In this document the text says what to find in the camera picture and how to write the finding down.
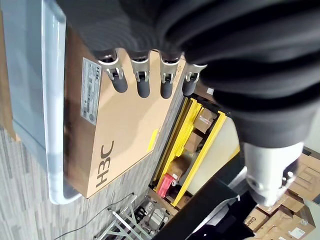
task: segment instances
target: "wire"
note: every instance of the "wire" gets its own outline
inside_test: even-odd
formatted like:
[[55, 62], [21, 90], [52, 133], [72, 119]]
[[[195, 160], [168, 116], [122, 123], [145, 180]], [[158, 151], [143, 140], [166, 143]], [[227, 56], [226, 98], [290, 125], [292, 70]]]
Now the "wire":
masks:
[[95, 217], [98, 216], [100, 213], [102, 213], [104, 210], [106, 210], [107, 208], [109, 208], [109, 207], [111, 207], [111, 206], [113, 206], [113, 205], [116, 205], [116, 204], [122, 202], [122, 201], [125, 200], [127, 197], [129, 197], [130, 195], [134, 195], [134, 194], [135, 194], [135, 193], [132, 192], [132, 193], [128, 194], [127, 196], [125, 196], [124, 198], [120, 199], [119, 201], [116, 201], [116, 202], [114, 202], [114, 203], [111, 203], [111, 204], [107, 205], [107, 206], [104, 207], [100, 212], [98, 212], [93, 218], [91, 218], [90, 221], [88, 221], [85, 225], [83, 225], [83, 226], [81, 226], [81, 227], [79, 227], [79, 228], [76, 228], [76, 229], [74, 229], [74, 230], [67, 231], [67, 232], [65, 232], [64, 234], [56, 237], [56, 238], [53, 239], [53, 240], [57, 240], [57, 239], [59, 239], [59, 238], [62, 238], [62, 237], [65, 236], [65, 235], [68, 235], [68, 234], [70, 234], [70, 233], [73, 233], [73, 232], [75, 232], [75, 231], [78, 231], [78, 230], [80, 230], [80, 229], [83, 229], [83, 228], [86, 227], [89, 223], [91, 223], [92, 220], [95, 219]]

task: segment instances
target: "yellow shelving rack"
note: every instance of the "yellow shelving rack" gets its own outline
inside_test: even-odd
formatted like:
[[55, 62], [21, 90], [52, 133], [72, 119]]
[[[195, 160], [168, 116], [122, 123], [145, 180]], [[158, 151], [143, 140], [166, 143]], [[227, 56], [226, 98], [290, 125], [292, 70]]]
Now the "yellow shelving rack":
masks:
[[[172, 133], [172, 136], [170, 137], [170, 141], [171, 142], [171, 146], [166, 147], [165, 150], [165, 155], [162, 159], [162, 161], [166, 161], [165, 165], [158, 168], [158, 173], [157, 175], [160, 175], [158, 184], [155, 188], [155, 191], [158, 191], [158, 189], [160, 188], [160, 185], [163, 181], [163, 177], [166, 174], [170, 163], [176, 158], [179, 157], [183, 151], [184, 151], [184, 146], [190, 136], [190, 134], [192, 133], [193, 129], [194, 129], [194, 121], [196, 120], [197, 116], [201, 113], [201, 111], [203, 111], [203, 107], [200, 103], [198, 103], [196, 100], [194, 99], [187, 99], [184, 102], [182, 111], [180, 113], [179, 116], [179, 122], [177, 122], [174, 131]], [[212, 143], [214, 142], [214, 140], [216, 139], [221, 127], [223, 126], [225, 120], [227, 119], [227, 116], [221, 112], [218, 111], [219, 117], [216, 120], [216, 122], [214, 123], [213, 129], [211, 131], [211, 133], [209, 134], [207, 140], [204, 143], [204, 146], [202, 147], [198, 157], [196, 158], [194, 164], [191, 167], [191, 170], [189, 171], [183, 185], [181, 186], [181, 189], [177, 195], [177, 197], [174, 199], [174, 201], [171, 203], [171, 205], [173, 205], [174, 207], [177, 205], [177, 203], [179, 202], [179, 200], [182, 198], [182, 196], [185, 194], [185, 192], [187, 191], [187, 188], [189, 186], [189, 184], [191, 183], [192, 179], [194, 178], [199, 166], [201, 165], [202, 161], [204, 160], [210, 146], [212, 145]]]
[[191, 106], [183, 120], [182, 126], [180, 129], [177, 129], [178, 135], [176, 137], [176, 140], [173, 144], [172, 150], [169, 154], [169, 157], [167, 158], [167, 161], [164, 165], [164, 168], [161, 173], [161, 177], [159, 180], [158, 185], [156, 186], [155, 191], [158, 191], [160, 188], [160, 183], [162, 183], [164, 175], [166, 174], [170, 163], [175, 159], [175, 157], [179, 157], [184, 149], [184, 145], [186, 144], [192, 130], [194, 127], [194, 121], [197, 118], [199, 112], [202, 109], [202, 105], [200, 103], [197, 103], [194, 99], [189, 99], [191, 102]]
[[227, 116], [223, 112], [218, 111], [218, 113], [219, 113], [219, 117], [216, 120], [210, 135], [208, 136], [207, 140], [205, 141], [205, 143], [203, 145], [203, 148], [201, 149], [198, 157], [196, 158], [196, 160], [195, 160], [195, 162], [194, 162], [194, 164], [193, 164], [188, 176], [186, 177], [186, 179], [185, 179], [185, 181], [184, 181], [184, 183], [183, 183], [178, 195], [176, 196], [174, 202], [171, 203], [174, 207], [178, 204], [179, 200], [183, 197], [183, 195], [187, 191], [188, 186], [190, 185], [190, 183], [191, 183], [192, 179], [194, 178], [198, 168], [200, 167], [202, 161], [204, 160], [204, 158], [205, 158], [210, 146], [215, 141], [215, 139], [216, 139], [221, 127], [223, 126], [225, 120], [227, 119]]

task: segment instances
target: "metal stand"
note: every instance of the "metal stand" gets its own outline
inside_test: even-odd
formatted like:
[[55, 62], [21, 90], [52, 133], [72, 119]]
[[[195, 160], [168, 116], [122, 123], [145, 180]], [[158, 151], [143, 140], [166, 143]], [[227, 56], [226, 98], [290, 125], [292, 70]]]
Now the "metal stand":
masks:
[[140, 225], [142, 228], [148, 229], [150, 235], [154, 237], [173, 216], [166, 211], [162, 204], [152, 200], [150, 196], [146, 196], [146, 201], [143, 205], [146, 206], [145, 211], [147, 214], [141, 220]]
[[121, 210], [120, 213], [109, 208], [108, 210], [116, 217], [115, 220], [107, 227], [107, 229], [94, 240], [104, 240], [106, 235], [114, 235], [125, 237], [128, 240], [150, 240], [152, 237], [137, 223], [133, 202], [136, 200], [137, 195], [134, 195], [130, 202]]

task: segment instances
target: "product label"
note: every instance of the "product label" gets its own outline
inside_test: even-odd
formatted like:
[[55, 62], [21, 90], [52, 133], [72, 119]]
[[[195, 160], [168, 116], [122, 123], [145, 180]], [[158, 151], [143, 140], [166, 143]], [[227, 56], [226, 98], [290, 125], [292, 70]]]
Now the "product label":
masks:
[[257, 219], [253, 216], [253, 217], [251, 217], [250, 219], [246, 219], [245, 221], [246, 221], [246, 223], [245, 223], [245, 225], [247, 225], [248, 227], [250, 227], [250, 225], [251, 224], [253, 224], [255, 221], [256, 221]]
[[112, 149], [114, 148], [114, 142], [112, 141], [110, 150], [107, 153], [104, 153], [104, 145], [101, 146], [101, 162], [98, 167], [97, 175], [96, 175], [96, 180], [97, 180], [97, 185], [95, 186], [98, 188], [101, 184], [104, 184], [108, 180], [108, 172], [109, 172], [109, 167], [110, 167], [110, 162], [111, 162], [111, 152]]
[[298, 227], [296, 227], [292, 232], [289, 231], [289, 234], [296, 239], [300, 239], [305, 233], [305, 231]]
[[82, 60], [81, 117], [96, 125], [100, 94], [101, 66], [89, 59]]
[[212, 88], [208, 87], [208, 89], [206, 90], [206, 93], [207, 94], [213, 94], [214, 90]]
[[204, 118], [204, 117], [201, 116], [201, 115], [199, 116], [199, 119], [200, 119], [202, 122], [204, 122], [205, 124], [211, 124], [208, 119]]

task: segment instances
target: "barcode label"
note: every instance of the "barcode label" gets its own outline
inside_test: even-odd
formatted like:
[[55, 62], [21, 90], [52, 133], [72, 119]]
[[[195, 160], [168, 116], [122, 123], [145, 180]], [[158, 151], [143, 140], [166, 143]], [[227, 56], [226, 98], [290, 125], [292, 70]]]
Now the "barcode label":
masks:
[[206, 93], [207, 94], [213, 94], [214, 90], [212, 88], [208, 87], [208, 89], [206, 90]]
[[296, 239], [300, 239], [306, 232], [296, 227], [292, 232], [289, 231], [289, 234]]
[[82, 60], [82, 93], [80, 115], [93, 125], [97, 124], [100, 80], [101, 66], [84, 57]]

